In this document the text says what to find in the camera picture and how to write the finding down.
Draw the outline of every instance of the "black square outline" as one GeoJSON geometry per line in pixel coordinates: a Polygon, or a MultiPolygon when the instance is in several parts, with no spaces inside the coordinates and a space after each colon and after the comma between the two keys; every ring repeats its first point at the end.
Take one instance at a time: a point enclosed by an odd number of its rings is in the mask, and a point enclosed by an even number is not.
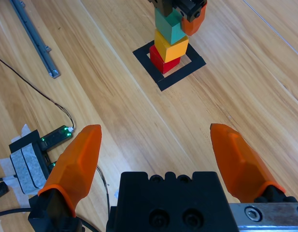
{"type": "Polygon", "coordinates": [[[166,90],[170,86],[176,84],[178,81],[181,81],[183,78],[187,77],[188,75],[206,65],[204,59],[195,51],[195,49],[190,44],[188,44],[186,55],[191,60],[191,62],[175,71],[174,73],[170,74],[169,76],[164,77],[163,74],[155,67],[155,65],[150,61],[150,58],[148,57],[148,54],[150,53],[150,47],[153,45],[154,41],[151,41],[145,46],[133,51],[133,54],[146,69],[146,71],[150,74],[161,91],[166,90]]]}

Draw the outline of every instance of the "wood grain surface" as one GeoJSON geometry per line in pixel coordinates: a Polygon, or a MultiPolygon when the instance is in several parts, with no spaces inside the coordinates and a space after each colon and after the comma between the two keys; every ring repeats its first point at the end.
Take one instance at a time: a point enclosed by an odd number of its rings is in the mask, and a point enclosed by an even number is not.
{"type": "MultiPolygon", "coordinates": [[[[99,166],[111,205],[116,205],[124,171],[149,176],[218,172],[211,123],[238,130],[287,194],[298,199],[298,55],[244,1],[208,3],[204,23],[190,38],[207,65],[163,92],[132,53],[154,38],[154,8],[148,1],[25,4],[62,75],[56,80],[48,75],[5,0],[0,0],[0,57],[66,107],[76,121],[76,133],[101,124],[99,166]]],[[[187,62],[183,58],[181,65],[187,62]]],[[[10,140],[24,124],[45,135],[69,123],[0,64],[0,159],[9,157],[10,140]]],[[[53,150],[50,159],[55,161],[68,144],[53,150]]],[[[228,193],[227,198],[237,202],[228,193]]],[[[18,207],[13,191],[0,198],[0,211],[18,207]]],[[[76,212],[105,231],[106,195],[98,173],[76,212]]],[[[27,216],[1,217],[0,232],[33,231],[27,216]]]]}
{"type": "Polygon", "coordinates": [[[298,0],[245,0],[298,52],[298,0]]]}

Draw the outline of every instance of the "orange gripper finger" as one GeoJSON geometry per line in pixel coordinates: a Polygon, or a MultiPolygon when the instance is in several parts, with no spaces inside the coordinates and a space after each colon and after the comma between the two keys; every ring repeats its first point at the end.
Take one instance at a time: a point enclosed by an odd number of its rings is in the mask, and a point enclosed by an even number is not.
{"type": "Polygon", "coordinates": [[[202,7],[202,9],[200,11],[200,16],[198,18],[195,18],[192,22],[189,22],[184,17],[182,18],[181,26],[182,26],[182,31],[185,34],[187,34],[188,36],[192,36],[193,34],[195,34],[198,31],[202,22],[205,19],[206,7],[207,7],[207,3],[202,7]]]}
{"type": "Polygon", "coordinates": [[[285,193],[259,155],[229,126],[211,124],[217,166],[229,193],[242,203],[252,203],[269,185],[285,193]]]}
{"type": "Polygon", "coordinates": [[[50,189],[57,189],[75,217],[78,202],[90,191],[99,158],[100,143],[100,125],[86,126],[60,155],[38,195],[50,189]]]}

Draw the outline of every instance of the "wire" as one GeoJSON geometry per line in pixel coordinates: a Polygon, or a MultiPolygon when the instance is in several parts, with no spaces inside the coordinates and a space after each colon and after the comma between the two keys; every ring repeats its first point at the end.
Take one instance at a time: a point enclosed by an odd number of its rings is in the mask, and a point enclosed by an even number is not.
{"type": "Polygon", "coordinates": [[[22,213],[22,212],[31,212],[31,208],[19,208],[19,209],[10,209],[6,211],[0,212],[0,216],[14,214],[14,213],[22,213]]]}
{"type": "MultiPolygon", "coordinates": [[[[0,216],[4,216],[4,215],[8,215],[8,214],[14,214],[14,213],[31,212],[31,210],[32,210],[31,208],[10,209],[10,210],[0,212],[0,216]]],[[[99,232],[99,230],[97,230],[94,226],[92,226],[90,223],[88,223],[84,219],[82,219],[80,217],[77,217],[77,218],[80,219],[82,224],[85,227],[87,227],[88,229],[90,229],[92,232],[99,232]]]]}
{"type": "Polygon", "coordinates": [[[82,224],[87,227],[89,230],[91,230],[92,232],[99,232],[98,229],[96,229],[94,226],[92,226],[90,223],[88,223],[87,221],[85,221],[84,219],[77,217],[78,219],[81,220],[82,224]]]}
{"type": "Polygon", "coordinates": [[[70,115],[70,113],[60,104],[56,103],[54,100],[49,98],[47,95],[42,93],[39,89],[37,89],[32,83],[30,83],[28,80],[26,80],[23,76],[21,76],[15,69],[13,69],[11,66],[9,66],[7,63],[5,63],[2,59],[0,59],[0,62],[2,62],[4,65],[6,65],[9,69],[11,69],[18,77],[20,77],[25,83],[27,83],[30,87],[32,87],[36,92],[38,92],[40,95],[42,95],[47,100],[51,101],[55,106],[57,106],[61,111],[63,111],[71,120],[72,128],[74,129],[75,124],[73,122],[73,119],[70,115]]]}
{"type": "Polygon", "coordinates": [[[106,178],[104,176],[104,173],[102,173],[102,170],[100,169],[99,166],[96,167],[96,170],[98,171],[98,173],[100,174],[100,177],[104,183],[105,189],[106,189],[106,195],[107,195],[107,207],[108,207],[108,217],[110,215],[110,202],[109,202],[109,193],[108,193],[108,187],[107,187],[107,182],[106,182],[106,178]]]}

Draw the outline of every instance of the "screw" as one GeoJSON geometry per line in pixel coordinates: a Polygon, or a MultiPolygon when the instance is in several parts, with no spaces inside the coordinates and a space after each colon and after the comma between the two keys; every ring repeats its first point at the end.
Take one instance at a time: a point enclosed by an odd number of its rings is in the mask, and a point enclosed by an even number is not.
{"type": "Polygon", "coordinates": [[[183,222],[192,230],[199,229],[203,224],[203,216],[196,209],[188,209],[183,214],[183,222]]]}
{"type": "Polygon", "coordinates": [[[259,210],[255,208],[247,207],[244,212],[246,216],[252,221],[258,222],[258,221],[261,221],[262,219],[261,213],[259,212],[259,210]]]}
{"type": "Polygon", "coordinates": [[[156,229],[166,228],[169,224],[169,215],[165,210],[156,209],[150,214],[149,223],[156,229]]]}
{"type": "Polygon", "coordinates": [[[194,14],[195,18],[198,18],[200,16],[200,12],[197,11],[195,14],[194,14]]]}

